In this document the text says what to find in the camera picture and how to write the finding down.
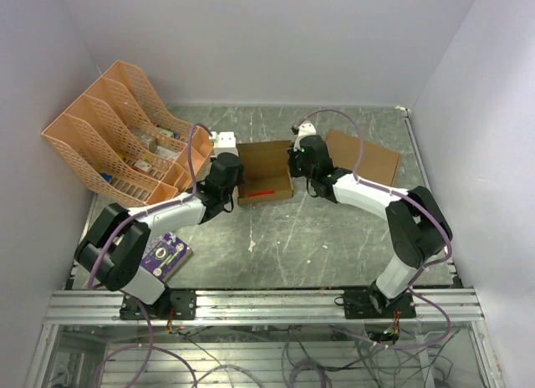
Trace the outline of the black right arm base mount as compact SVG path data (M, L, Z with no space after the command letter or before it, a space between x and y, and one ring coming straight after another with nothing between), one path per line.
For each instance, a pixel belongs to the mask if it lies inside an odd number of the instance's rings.
M393 300L384 299L368 288L346 289L335 303L344 310L346 319L414 319L416 311L413 296L407 292Z

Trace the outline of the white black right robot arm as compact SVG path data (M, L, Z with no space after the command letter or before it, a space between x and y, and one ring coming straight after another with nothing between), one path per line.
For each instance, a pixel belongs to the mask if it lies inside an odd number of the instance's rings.
M304 177L311 197L321 197L369 212L387 222L394 255L367 288L370 311L381 318L398 307L401 295L423 270L451 253L452 232L431 191L424 186L396 189L334 165L322 137L298 137L288 149L290 174Z

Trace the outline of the red block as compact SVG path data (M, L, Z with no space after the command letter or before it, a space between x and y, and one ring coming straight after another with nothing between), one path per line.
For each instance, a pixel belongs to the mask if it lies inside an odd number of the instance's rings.
M275 194L274 190L266 190L266 191L254 191L247 194L247 197L261 197L261 196L270 196Z

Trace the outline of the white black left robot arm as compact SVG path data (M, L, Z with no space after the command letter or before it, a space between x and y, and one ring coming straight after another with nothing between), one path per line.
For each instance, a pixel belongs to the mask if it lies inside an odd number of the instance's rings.
M147 243L226 212L235 187L243 183L243 171L237 155L221 153L190 192L147 207L105 207L74 252L76 262L90 272L88 283L98 280L109 291L136 297L152 319L164 317L171 307L171 289L141 266Z

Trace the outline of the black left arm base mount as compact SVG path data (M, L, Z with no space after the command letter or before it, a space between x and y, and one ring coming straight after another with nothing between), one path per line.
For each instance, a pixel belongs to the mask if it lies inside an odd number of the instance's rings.
M196 300L194 290L180 288L167 288L153 304L143 304L126 295L120 307L120 319L144 319L140 308L143 305L151 319L193 320L196 317Z

